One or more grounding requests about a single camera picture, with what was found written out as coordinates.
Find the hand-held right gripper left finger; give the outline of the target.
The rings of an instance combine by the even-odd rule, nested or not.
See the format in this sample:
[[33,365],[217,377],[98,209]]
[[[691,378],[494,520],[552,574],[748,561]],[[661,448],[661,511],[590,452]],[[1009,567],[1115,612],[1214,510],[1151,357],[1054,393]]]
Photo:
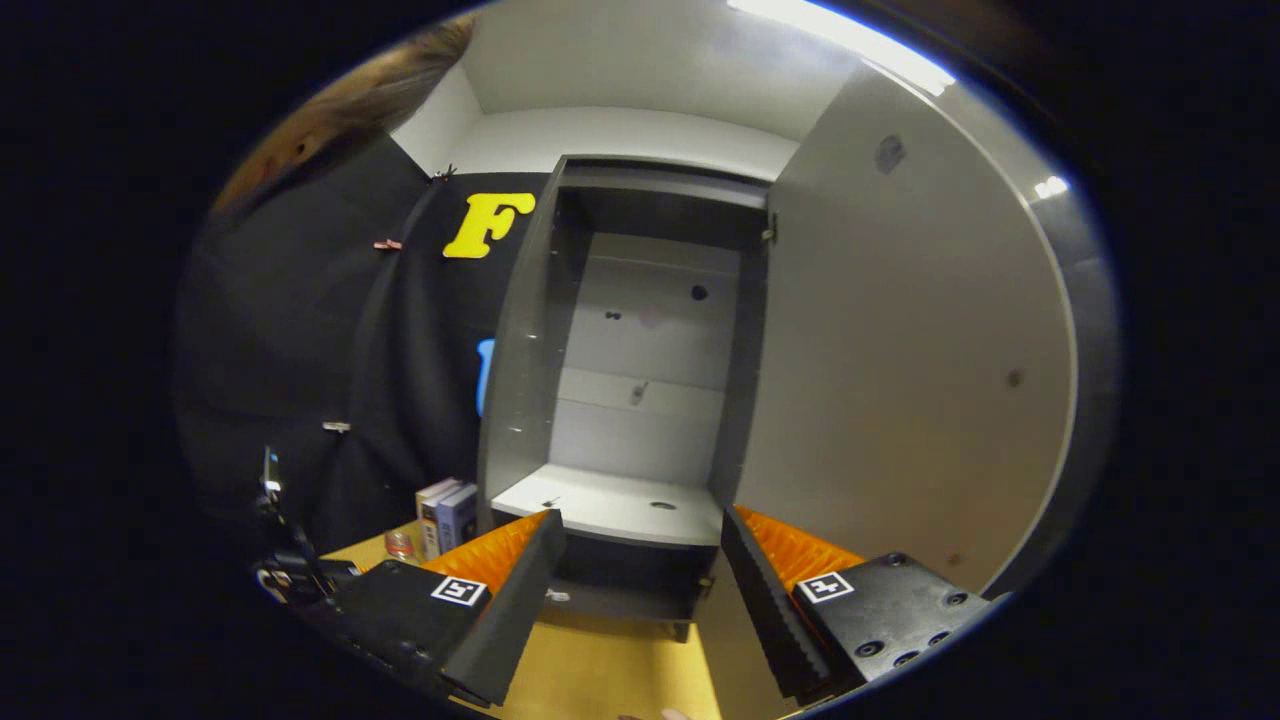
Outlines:
[[502,706],[566,542],[544,509],[429,562],[381,562],[330,597],[330,637],[425,694]]

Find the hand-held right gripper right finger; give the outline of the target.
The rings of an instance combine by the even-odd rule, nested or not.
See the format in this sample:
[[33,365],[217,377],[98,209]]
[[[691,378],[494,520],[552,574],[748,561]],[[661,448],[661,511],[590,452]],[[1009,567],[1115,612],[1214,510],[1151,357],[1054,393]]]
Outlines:
[[796,701],[879,683],[995,605],[905,552],[864,559],[742,505],[724,510],[721,550],[780,692]]

